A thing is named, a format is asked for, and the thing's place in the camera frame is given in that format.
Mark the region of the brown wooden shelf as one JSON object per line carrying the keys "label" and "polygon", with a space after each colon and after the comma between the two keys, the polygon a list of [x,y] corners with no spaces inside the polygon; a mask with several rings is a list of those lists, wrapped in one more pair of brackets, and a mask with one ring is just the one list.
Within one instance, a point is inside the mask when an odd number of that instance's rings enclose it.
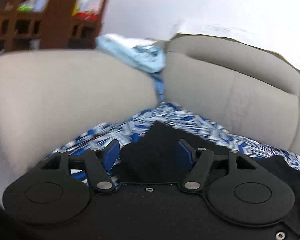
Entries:
{"label": "brown wooden shelf", "polygon": [[41,49],[95,49],[108,0],[96,16],[73,14],[77,0],[49,0],[42,12],[20,11],[23,0],[13,0],[10,10],[0,10],[0,52],[27,50],[39,39]]}

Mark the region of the blue white patterned cover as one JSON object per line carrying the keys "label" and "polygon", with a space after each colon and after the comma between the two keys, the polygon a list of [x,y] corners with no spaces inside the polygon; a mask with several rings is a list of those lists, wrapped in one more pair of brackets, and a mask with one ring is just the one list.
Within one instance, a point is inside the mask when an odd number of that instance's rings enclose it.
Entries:
{"label": "blue white patterned cover", "polygon": [[[173,103],[162,103],[158,107],[141,111],[121,124],[98,124],[60,147],[59,150],[68,155],[80,155],[92,148],[103,149],[112,140],[117,140],[120,143],[121,150],[123,146],[143,137],[157,121],[174,129],[196,135],[200,139],[217,146],[226,147],[229,151],[236,150],[251,159],[282,156],[290,167],[300,171],[299,155],[262,144],[253,139],[231,134],[220,124]],[[119,154],[113,166],[119,164],[120,161]],[[115,184],[122,183],[117,176],[112,174],[111,170],[109,175]]]}

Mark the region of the light blue cloth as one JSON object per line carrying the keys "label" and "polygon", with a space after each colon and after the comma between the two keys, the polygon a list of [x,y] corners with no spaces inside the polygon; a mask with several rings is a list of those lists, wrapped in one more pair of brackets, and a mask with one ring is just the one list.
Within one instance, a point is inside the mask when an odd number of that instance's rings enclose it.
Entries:
{"label": "light blue cloth", "polygon": [[96,38],[96,45],[97,49],[122,63],[149,74],[159,101],[164,101],[165,83],[161,72],[166,67],[166,56],[164,49],[156,45],[154,40],[105,34]]}

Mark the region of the black pants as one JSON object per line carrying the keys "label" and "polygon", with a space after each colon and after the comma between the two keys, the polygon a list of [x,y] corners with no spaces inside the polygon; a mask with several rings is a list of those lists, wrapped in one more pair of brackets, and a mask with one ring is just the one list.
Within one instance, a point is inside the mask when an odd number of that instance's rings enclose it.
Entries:
{"label": "black pants", "polygon": [[[123,146],[121,161],[113,166],[111,172],[120,182],[180,182],[187,174],[175,163],[175,151],[180,139],[193,148],[206,147],[220,155],[229,152],[226,147],[157,121],[143,137]],[[290,217],[300,224],[300,171],[290,167],[282,156],[253,160],[291,187],[295,194],[295,205]]]}

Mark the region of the beige leather sofa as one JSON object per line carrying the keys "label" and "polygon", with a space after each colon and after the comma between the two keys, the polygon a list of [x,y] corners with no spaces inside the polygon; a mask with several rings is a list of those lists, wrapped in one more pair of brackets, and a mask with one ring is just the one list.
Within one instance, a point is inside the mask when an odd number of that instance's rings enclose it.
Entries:
{"label": "beige leather sofa", "polygon": [[[164,96],[249,137],[300,155],[300,71],[226,38],[164,43]],[[151,78],[100,50],[0,55],[0,203],[10,183],[94,125],[159,103]]]}

